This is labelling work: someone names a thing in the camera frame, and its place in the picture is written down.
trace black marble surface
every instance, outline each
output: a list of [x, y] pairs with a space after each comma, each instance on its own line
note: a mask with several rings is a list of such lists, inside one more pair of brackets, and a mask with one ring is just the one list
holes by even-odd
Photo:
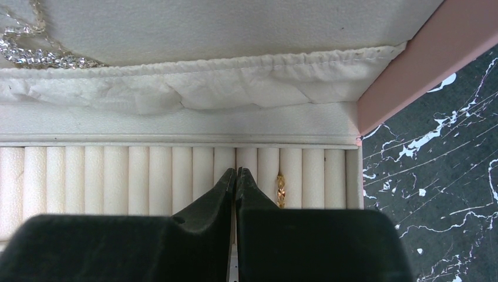
[[364, 137], [365, 207], [416, 281], [498, 281], [498, 46]]

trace gold chain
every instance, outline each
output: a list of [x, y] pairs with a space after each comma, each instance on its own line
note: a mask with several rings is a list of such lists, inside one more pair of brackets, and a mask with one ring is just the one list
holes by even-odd
[[281, 209], [285, 207], [285, 179], [282, 173], [277, 175], [277, 206]]

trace white foam ring slot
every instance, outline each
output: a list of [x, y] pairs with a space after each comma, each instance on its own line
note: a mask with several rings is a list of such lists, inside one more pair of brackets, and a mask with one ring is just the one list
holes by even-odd
[[361, 152], [351, 151], [348, 161], [335, 149], [0, 147], [0, 246], [41, 213], [175, 214], [230, 167], [249, 168], [274, 202], [277, 174], [283, 174], [287, 208], [361, 207], [357, 177], [346, 177]]

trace rhinestone necklace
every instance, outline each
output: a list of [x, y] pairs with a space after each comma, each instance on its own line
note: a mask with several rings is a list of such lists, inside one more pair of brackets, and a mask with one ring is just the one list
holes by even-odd
[[[45, 31], [45, 20], [40, 9], [40, 2], [29, 0], [35, 14], [36, 24], [31, 24], [14, 14], [8, 7], [0, 5], [0, 15], [12, 18], [19, 26], [7, 26], [0, 36], [0, 53], [15, 66], [25, 69], [78, 69], [105, 66], [87, 57], [78, 57], [69, 52], [58, 41], [52, 39]], [[56, 51], [44, 49], [20, 48], [17, 40], [21, 38], [43, 38]]]

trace white fabric pouch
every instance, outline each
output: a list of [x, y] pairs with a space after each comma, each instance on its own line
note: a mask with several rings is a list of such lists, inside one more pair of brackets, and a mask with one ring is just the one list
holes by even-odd
[[0, 103], [150, 115], [180, 108], [354, 102], [405, 44], [96, 69], [0, 69]]

